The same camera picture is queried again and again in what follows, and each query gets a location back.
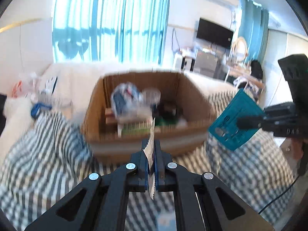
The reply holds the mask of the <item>blue curtain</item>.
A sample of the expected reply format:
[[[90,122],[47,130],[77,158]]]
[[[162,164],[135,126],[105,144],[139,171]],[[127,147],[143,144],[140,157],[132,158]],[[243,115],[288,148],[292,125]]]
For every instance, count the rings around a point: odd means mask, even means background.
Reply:
[[[55,61],[162,64],[170,0],[55,0]]]

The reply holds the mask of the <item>wrapped blue bundle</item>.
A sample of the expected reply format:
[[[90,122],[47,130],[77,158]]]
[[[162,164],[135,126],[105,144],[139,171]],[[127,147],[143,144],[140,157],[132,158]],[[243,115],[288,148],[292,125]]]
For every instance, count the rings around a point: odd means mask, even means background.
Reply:
[[[131,82],[119,84],[111,94],[111,108],[116,118],[135,114],[143,104],[142,93]]]

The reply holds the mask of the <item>teal card package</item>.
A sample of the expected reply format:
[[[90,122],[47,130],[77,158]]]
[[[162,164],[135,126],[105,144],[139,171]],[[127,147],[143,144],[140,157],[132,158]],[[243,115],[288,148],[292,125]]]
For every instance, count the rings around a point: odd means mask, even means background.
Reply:
[[[265,116],[263,110],[254,99],[248,96],[243,89],[240,89],[208,131],[225,148],[235,151],[259,130],[258,125],[252,126],[248,120],[238,127],[238,120],[263,116]]]

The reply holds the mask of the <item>clear plastic jar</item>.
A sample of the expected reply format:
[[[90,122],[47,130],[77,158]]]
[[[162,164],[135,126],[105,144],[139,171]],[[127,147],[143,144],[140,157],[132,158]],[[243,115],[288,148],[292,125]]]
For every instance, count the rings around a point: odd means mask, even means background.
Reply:
[[[154,106],[160,103],[161,92],[157,88],[146,88],[141,93],[146,105]]]

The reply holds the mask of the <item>white orange plastic bag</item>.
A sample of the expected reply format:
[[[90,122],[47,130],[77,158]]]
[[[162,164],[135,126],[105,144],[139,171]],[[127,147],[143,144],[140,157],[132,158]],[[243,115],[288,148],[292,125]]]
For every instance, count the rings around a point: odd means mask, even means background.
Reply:
[[[37,103],[43,94],[48,94],[48,90],[42,81],[42,77],[36,73],[20,74],[19,81],[12,89],[13,98],[28,98],[32,103]]]

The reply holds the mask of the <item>brown cardboard box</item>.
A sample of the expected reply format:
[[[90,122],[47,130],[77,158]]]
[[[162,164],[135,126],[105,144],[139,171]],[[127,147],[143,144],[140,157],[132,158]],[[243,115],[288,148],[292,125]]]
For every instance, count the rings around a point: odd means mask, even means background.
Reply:
[[[157,88],[160,103],[137,109],[133,115],[105,124],[105,109],[111,108],[111,94],[121,83],[131,82],[140,92]],[[200,146],[216,114],[209,101],[185,74],[170,71],[129,72],[100,78],[93,89],[81,131],[94,156],[103,163],[121,163],[137,152],[150,134],[155,119],[155,138],[162,150],[178,156]]]

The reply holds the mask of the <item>black wall television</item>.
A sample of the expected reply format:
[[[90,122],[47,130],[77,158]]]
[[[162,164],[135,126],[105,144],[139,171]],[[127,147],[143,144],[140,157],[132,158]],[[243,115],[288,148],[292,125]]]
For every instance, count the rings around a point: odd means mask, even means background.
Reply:
[[[231,48],[234,32],[219,24],[200,18],[196,37],[225,49]]]

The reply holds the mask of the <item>round vanity mirror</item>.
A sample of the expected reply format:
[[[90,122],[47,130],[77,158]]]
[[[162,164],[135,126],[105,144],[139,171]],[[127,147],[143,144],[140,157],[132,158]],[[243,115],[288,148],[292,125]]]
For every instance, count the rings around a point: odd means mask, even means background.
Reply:
[[[230,58],[235,63],[243,62],[248,56],[248,47],[243,37],[238,37],[231,45]]]

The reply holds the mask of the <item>white fluffy blanket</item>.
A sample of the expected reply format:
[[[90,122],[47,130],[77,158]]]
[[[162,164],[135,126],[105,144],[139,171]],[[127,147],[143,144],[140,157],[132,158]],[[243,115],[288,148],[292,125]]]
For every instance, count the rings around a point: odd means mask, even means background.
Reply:
[[[68,104],[61,108],[64,116],[81,125],[98,79],[115,71],[115,67],[93,64],[53,64],[39,80],[39,91],[50,95],[60,103]],[[1,160],[12,145],[34,125],[30,116],[32,97],[8,97],[2,115],[6,118],[1,129]]]

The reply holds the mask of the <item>wooden block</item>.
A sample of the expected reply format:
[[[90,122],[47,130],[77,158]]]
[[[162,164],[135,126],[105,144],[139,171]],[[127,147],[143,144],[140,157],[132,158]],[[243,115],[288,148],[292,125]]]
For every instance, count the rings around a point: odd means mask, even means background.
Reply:
[[[117,125],[118,121],[111,108],[105,109],[105,124],[106,125]]]

